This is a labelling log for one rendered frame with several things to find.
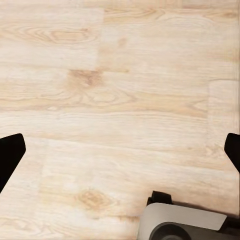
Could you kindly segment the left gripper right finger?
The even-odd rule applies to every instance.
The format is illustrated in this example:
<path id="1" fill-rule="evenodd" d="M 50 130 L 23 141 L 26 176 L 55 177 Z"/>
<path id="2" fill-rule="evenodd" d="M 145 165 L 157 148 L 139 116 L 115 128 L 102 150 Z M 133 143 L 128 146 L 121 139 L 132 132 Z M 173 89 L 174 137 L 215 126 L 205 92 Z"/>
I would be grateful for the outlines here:
<path id="1" fill-rule="evenodd" d="M 235 133 L 228 133 L 224 151 L 240 173 L 240 135 Z"/>

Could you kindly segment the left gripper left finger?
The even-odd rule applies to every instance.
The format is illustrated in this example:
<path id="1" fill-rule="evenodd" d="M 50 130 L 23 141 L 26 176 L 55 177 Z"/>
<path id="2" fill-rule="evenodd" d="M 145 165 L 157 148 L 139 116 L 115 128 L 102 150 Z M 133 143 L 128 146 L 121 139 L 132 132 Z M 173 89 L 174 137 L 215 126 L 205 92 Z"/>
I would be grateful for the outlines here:
<path id="1" fill-rule="evenodd" d="M 0 193 L 26 153 L 22 133 L 0 138 Z"/>

